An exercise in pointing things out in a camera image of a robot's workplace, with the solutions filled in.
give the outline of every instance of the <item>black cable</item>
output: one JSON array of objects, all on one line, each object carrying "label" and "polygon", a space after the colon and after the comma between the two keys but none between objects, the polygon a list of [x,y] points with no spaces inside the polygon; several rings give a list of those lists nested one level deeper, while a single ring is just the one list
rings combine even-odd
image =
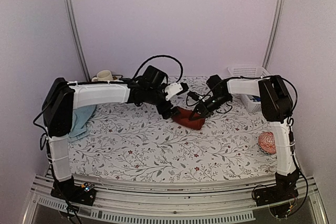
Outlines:
[{"label": "black cable", "polygon": [[33,125],[41,128],[44,131],[44,134],[48,135],[48,132],[46,130],[45,127],[43,127],[42,125],[36,123],[36,121],[40,118],[41,115],[43,115],[43,113],[46,111],[46,109],[48,108],[48,106],[50,105],[51,102],[49,102],[48,104],[46,104],[46,106],[42,109],[42,111],[34,118],[33,120]]},{"label": "black cable", "polygon": [[229,110],[227,110],[227,111],[224,111],[224,112],[219,112],[218,110],[216,110],[216,112],[217,112],[218,114],[226,114],[226,113],[229,113],[229,112],[232,110],[232,108],[233,108],[233,107],[232,107],[232,105],[230,105],[230,104],[227,104],[227,103],[226,103],[226,105],[230,107],[230,109],[229,109]]},{"label": "black cable", "polygon": [[226,78],[226,79],[223,79],[223,80],[221,80],[219,83],[217,83],[216,85],[214,85],[213,87],[212,87],[212,89],[210,89],[205,95],[203,95],[197,102],[195,102],[194,104],[192,104],[192,105],[188,105],[187,104],[187,100],[188,100],[188,97],[189,97],[189,95],[187,94],[187,98],[186,98],[186,105],[188,106],[188,107],[192,107],[192,106],[195,106],[195,105],[197,105],[200,101],[202,101],[204,98],[206,98],[218,85],[220,85],[222,82],[225,82],[225,81],[228,81],[228,80],[231,80],[231,79],[240,79],[240,77],[230,77],[230,78]]},{"label": "black cable", "polygon": [[258,188],[258,187],[266,187],[267,189],[268,189],[268,187],[267,186],[265,186],[265,185],[257,185],[257,186],[255,186],[254,188],[253,188],[253,190],[252,190],[252,193],[251,193],[251,196],[252,196],[252,199],[255,201],[256,200],[256,198],[254,197],[254,191]]},{"label": "black cable", "polygon": [[[54,181],[57,181],[53,169],[51,169],[51,175],[52,175]],[[79,217],[78,217],[78,215],[77,215],[77,213],[76,213],[76,210],[73,208],[73,205],[70,203],[70,201],[67,199],[67,197],[64,196],[63,192],[61,191],[61,189],[60,189],[59,186],[58,186],[58,183],[54,183],[54,185],[55,185],[55,189],[61,193],[62,197],[63,197],[64,200],[65,200],[65,203],[68,205],[68,208],[67,208],[67,212],[68,212],[68,214],[70,215],[70,212],[69,212],[69,209],[70,209],[70,210],[73,212],[73,214],[75,215],[76,219],[78,220],[78,224],[82,224],[81,220],[79,219]],[[72,218],[72,217],[69,217],[68,220],[69,220],[72,224],[76,224],[71,218]]]},{"label": "black cable", "polygon": [[145,60],[145,61],[139,66],[139,68],[138,68],[137,71],[135,72],[135,74],[134,74],[132,80],[134,80],[134,79],[138,76],[139,71],[143,68],[143,66],[144,66],[147,62],[149,62],[150,60],[156,59],[156,58],[169,58],[169,59],[172,59],[172,60],[176,61],[176,62],[180,65],[180,70],[181,70],[181,71],[180,71],[180,76],[179,76],[179,78],[178,78],[178,80],[177,80],[176,82],[179,82],[179,81],[181,80],[182,75],[183,75],[183,66],[182,66],[182,64],[180,63],[179,60],[177,60],[176,58],[174,58],[173,56],[170,56],[170,55],[155,55],[155,56],[152,56],[152,57],[148,58],[147,60]]},{"label": "black cable", "polygon": [[187,97],[185,99],[185,104],[188,106],[188,107],[193,107],[195,106],[196,104],[198,104],[202,99],[206,98],[206,97],[211,97],[211,95],[207,94],[207,95],[201,95],[201,94],[197,94],[199,97],[202,97],[201,99],[198,99],[197,102],[193,103],[193,104],[188,104],[188,99],[190,97],[189,93],[187,94]]},{"label": "black cable", "polygon": [[289,217],[289,216],[292,216],[293,214],[295,214],[296,212],[298,212],[298,211],[301,209],[301,207],[303,206],[303,204],[306,202],[307,197],[308,197],[308,187],[309,187],[309,185],[308,185],[308,180],[307,180],[307,178],[304,176],[304,174],[302,173],[302,171],[301,171],[301,169],[299,168],[298,164],[296,163],[296,160],[295,160],[294,155],[293,155],[292,157],[293,157],[293,161],[294,161],[294,164],[295,164],[296,169],[299,171],[299,174],[303,177],[303,179],[304,179],[305,182],[306,182],[306,195],[304,196],[304,199],[303,199],[303,202],[301,203],[301,205],[300,205],[295,211],[291,212],[291,213],[288,215],[288,217]]},{"label": "black cable", "polygon": [[292,108],[292,112],[294,111],[295,107],[296,107],[296,104],[298,103],[298,91],[296,90],[296,88],[294,87],[294,85],[287,79],[281,77],[282,80],[284,80],[285,82],[287,82],[289,85],[291,85],[291,87],[294,89],[294,92],[295,92],[295,102],[294,102],[294,105],[293,105],[293,108]]},{"label": "black cable", "polygon": [[287,117],[287,124],[289,127],[292,127],[294,124],[294,118],[292,118],[291,116]]},{"label": "black cable", "polygon": [[46,145],[48,135],[44,132],[40,137],[40,151],[43,151],[44,146]]}]

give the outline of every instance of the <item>metal rail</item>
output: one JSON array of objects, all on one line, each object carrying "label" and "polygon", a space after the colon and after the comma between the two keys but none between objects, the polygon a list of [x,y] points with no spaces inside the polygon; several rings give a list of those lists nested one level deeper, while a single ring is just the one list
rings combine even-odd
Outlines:
[{"label": "metal rail", "polygon": [[[75,179],[76,184],[83,182]],[[309,177],[308,182],[309,195],[317,193],[314,179]],[[267,179],[261,183],[273,185],[275,181]],[[31,192],[44,199],[44,202],[40,202],[40,204],[52,206],[53,208],[57,207],[57,210],[62,211],[65,209],[64,201],[50,196],[52,184],[53,179],[49,175],[46,177],[36,176]],[[97,195],[93,207],[74,205],[80,206],[79,215],[88,218],[110,220],[110,216],[111,218],[112,216],[120,216],[120,218],[123,217],[124,219],[133,217],[148,220],[164,219],[165,221],[176,221],[181,218],[198,220],[200,217],[216,219],[228,218],[228,216],[236,216],[235,219],[238,218],[239,220],[241,214],[245,216],[249,211],[268,207],[257,207],[254,200],[252,200],[251,192],[256,186],[255,184],[241,184],[235,188],[233,185],[226,185],[225,182],[222,182],[222,186],[215,185],[215,187],[211,187],[210,184],[207,186],[208,188],[204,188],[204,190],[193,188],[189,191],[169,191],[169,189],[165,191],[155,189],[143,191],[141,184],[139,184],[138,187],[133,187],[133,191],[131,191],[127,187],[122,188],[121,185],[112,186],[97,183]],[[302,178],[298,180],[297,188],[299,198],[304,197],[306,183]]]},{"label": "metal rail", "polygon": [[273,51],[273,47],[274,47],[274,43],[275,43],[275,39],[276,39],[276,35],[277,35],[277,30],[278,30],[278,26],[279,26],[279,22],[280,22],[280,16],[281,16],[281,12],[282,12],[282,7],[284,5],[284,1],[285,0],[277,0],[276,10],[275,10],[274,19],[273,19],[273,25],[272,25],[271,33],[270,33],[270,36],[269,36],[269,39],[268,39],[268,44],[267,44],[267,49],[266,49],[264,61],[262,63],[262,66],[265,69],[268,68],[270,58],[271,58],[271,55],[272,55],[272,51]]},{"label": "metal rail", "polygon": [[90,73],[89,73],[89,69],[88,69],[88,66],[87,66],[86,61],[85,61],[83,48],[82,48],[80,38],[79,38],[79,33],[78,33],[78,29],[77,29],[75,14],[73,12],[74,7],[72,5],[72,0],[64,0],[64,1],[65,1],[65,6],[66,6],[66,9],[67,9],[68,17],[69,17],[69,22],[70,22],[70,27],[71,27],[71,31],[72,31],[73,40],[75,41],[75,48],[76,48],[76,51],[77,51],[79,63],[80,63],[83,75],[85,77],[85,80],[90,81],[91,80]]}]

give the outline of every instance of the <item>plastic basket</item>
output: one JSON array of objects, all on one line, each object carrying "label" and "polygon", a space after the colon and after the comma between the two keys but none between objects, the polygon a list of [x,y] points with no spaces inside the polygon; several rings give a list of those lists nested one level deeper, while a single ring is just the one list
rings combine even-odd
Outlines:
[{"label": "plastic basket", "polygon": [[[269,72],[263,67],[253,66],[236,66],[228,67],[227,70],[231,76],[245,76],[245,77],[265,77],[269,75]],[[241,94],[240,99],[243,102],[248,112],[261,111],[261,102],[252,101],[246,94]]]}]

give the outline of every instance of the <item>aluminum frame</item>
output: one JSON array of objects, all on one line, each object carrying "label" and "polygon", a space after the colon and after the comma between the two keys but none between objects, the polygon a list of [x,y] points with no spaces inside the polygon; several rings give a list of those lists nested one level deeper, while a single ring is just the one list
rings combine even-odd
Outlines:
[{"label": "aluminum frame", "polygon": [[79,59],[80,67],[82,69],[85,80],[86,81],[91,81],[90,72],[89,72],[88,66],[86,64],[82,44],[80,42],[80,37],[79,37],[78,29],[77,29],[75,14],[73,12],[74,7],[72,5],[72,0],[64,0],[64,1],[65,1],[66,10],[67,10],[67,13],[68,13],[68,18],[69,18],[69,22],[70,22],[70,27],[71,27],[71,31],[72,31],[73,40],[75,41],[75,48],[76,48],[77,56],[78,56],[78,59]]},{"label": "aluminum frame", "polygon": [[275,43],[275,39],[276,39],[276,35],[277,35],[277,31],[278,31],[278,26],[280,23],[280,16],[281,16],[281,12],[282,12],[282,7],[284,5],[285,0],[277,0],[277,5],[276,5],[276,10],[274,13],[274,18],[273,18],[273,24],[272,24],[272,29],[271,29],[271,33],[268,39],[268,44],[267,44],[267,48],[266,48],[266,52],[265,52],[265,56],[264,56],[264,61],[262,63],[262,67],[267,69],[270,59],[271,59],[271,55],[272,55],[272,51],[273,51],[273,47],[274,47],[274,43]]},{"label": "aluminum frame", "polygon": [[[80,176],[75,177],[75,183],[81,184],[84,180]],[[176,190],[175,184],[165,183],[159,188],[150,189],[146,183],[115,182],[114,180],[104,181],[105,184],[96,183],[97,197],[92,207],[74,204],[80,207],[79,216],[103,220],[113,223],[125,223],[127,218],[162,220],[162,223],[175,223],[177,220],[185,220],[185,223],[196,223],[202,219],[224,218],[228,216],[242,216],[249,211],[267,208],[268,206],[257,207],[251,198],[251,192],[256,184],[273,185],[273,176],[261,176],[248,181],[230,181],[203,183],[180,183],[189,190]],[[312,211],[317,224],[328,224],[321,198],[313,177],[308,177],[309,197]],[[26,216],[33,216],[36,204],[41,204],[56,210],[65,211],[63,200],[52,198],[50,191],[53,179],[48,171],[46,176],[36,176],[31,187],[30,194],[32,204],[28,205]],[[306,183],[303,178],[297,182],[299,198],[303,198],[306,192]],[[25,218],[24,224],[31,224],[31,218]]]}]

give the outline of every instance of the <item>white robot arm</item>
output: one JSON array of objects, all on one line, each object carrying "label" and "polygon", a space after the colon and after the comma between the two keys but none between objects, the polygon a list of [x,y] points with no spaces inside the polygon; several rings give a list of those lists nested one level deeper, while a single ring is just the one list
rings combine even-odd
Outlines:
[{"label": "white robot arm", "polygon": [[[154,104],[164,119],[178,114],[170,98],[188,90],[184,83],[162,84],[166,74],[149,66],[137,80],[124,79],[113,82],[67,82],[63,78],[55,80],[43,105],[44,124],[48,129],[47,153],[55,179],[52,196],[68,198],[73,202],[92,205],[95,190],[90,186],[78,187],[71,175],[68,156],[68,134],[71,130],[72,111],[82,106],[102,103]],[[208,79],[213,96],[197,99],[198,103],[190,120],[208,117],[223,103],[232,100],[232,94],[250,94],[261,98],[262,112],[270,123],[275,137],[278,167],[276,188],[255,191],[258,205],[270,204],[298,196],[295,183],[298,171],[293,162],[294,140],[290,120],[292,100],[281,77],[246,80],[219,76]],[[193,118],[197,113],[201,117]]]},{"label": "white robot arm", "polygon": [[198,101],[190,120],[196,120],[197,113],[201,117],[213,114],[222,104],[232,101],[232,94],[248,94],[260,97],[261,111],[269,122],[275,138],[277,150],[276,186],[254,190],[257,205],[292,199],[298,196],[296,181],[299,168],[295,160],[295,141],[293,138],[292,111],[293,102],[281,76],[270,76],[260,79],[228,78],[222,80],[218,75],[211,76],[207,85],[213,95],[204,100],[190,91],[188,95]]}]

